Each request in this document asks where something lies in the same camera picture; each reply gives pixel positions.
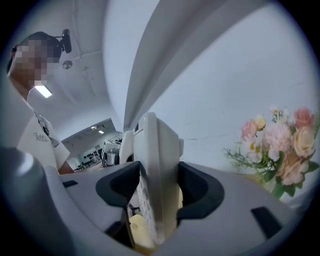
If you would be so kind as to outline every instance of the person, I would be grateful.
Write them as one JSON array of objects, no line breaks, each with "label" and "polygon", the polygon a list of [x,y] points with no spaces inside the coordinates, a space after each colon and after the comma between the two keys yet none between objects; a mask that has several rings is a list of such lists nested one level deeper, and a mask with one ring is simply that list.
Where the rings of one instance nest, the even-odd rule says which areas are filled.
[{"label": "person", "polygon": [[30,91],[46,80],[49,66],[59,62],[61,52],[55,37],[44,32],[33,33],[13,47],[6,71],[10,83],[34,113],[16,148],[30,153],[43,166],[52,166],[63,175],[74,173],[66,162],[70,152],[58,139],[51,123],[27,102]]}]

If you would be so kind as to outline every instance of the fluorescent light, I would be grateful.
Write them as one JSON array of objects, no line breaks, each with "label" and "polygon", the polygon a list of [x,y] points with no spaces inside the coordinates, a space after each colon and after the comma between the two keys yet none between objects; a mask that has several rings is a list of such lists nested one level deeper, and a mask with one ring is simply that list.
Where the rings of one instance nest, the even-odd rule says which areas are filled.
[{"label": "fluorescent light", "polygon": [[45,98],[48,98],[52,95],[52,93],[45,87],[44,85],[37,85],[35,87],[39,93],[41,93]]}]

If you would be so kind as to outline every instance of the pink rose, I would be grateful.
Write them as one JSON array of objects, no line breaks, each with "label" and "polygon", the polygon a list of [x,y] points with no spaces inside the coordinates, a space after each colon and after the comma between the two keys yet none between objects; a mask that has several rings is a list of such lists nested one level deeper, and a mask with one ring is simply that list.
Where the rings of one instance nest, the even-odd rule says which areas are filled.
[{"label": "pink rose", "polygon": [[242,134],[241,134],[242,139],[244,139],[245,137],[253,137],[257,133],[257,126],[254,123],[254,121],[251,120],[245,123],[241,131],[242,131]]},{"label": "pink rose", "polygon": [[306,108],[299,108],[294,112],[295,126],[299,129],[300,127],[312,127],[314,124],[315,115],[311,114],[311,111]]}]

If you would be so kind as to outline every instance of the white t-shirt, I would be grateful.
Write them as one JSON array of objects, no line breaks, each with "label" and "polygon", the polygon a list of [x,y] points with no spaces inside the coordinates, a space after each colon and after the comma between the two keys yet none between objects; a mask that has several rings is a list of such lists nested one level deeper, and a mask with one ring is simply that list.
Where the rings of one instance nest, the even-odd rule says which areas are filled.
[{"label": "white t-shirt", "polygon": [[34,114],[26,125],[16,148],[33,155],[43,166],[52,166],[59,170],[70,152],[57,138],[54,128],[47,120],[46,126],[49,130],[49,136],[59,142],[58,146],[52,145],[50,138],[45,134]]}]

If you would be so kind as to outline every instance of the ceiling light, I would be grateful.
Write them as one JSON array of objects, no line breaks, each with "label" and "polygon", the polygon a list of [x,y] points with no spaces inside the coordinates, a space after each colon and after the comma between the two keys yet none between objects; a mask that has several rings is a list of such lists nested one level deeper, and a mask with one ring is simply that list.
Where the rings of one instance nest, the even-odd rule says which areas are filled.
[{"label": "ceiling light", "polygon": [[45,98],[48,98],[52,95],[51,91],[48,90],[44,85],[37,85],[35,87],[39,93],[41,93]]}]

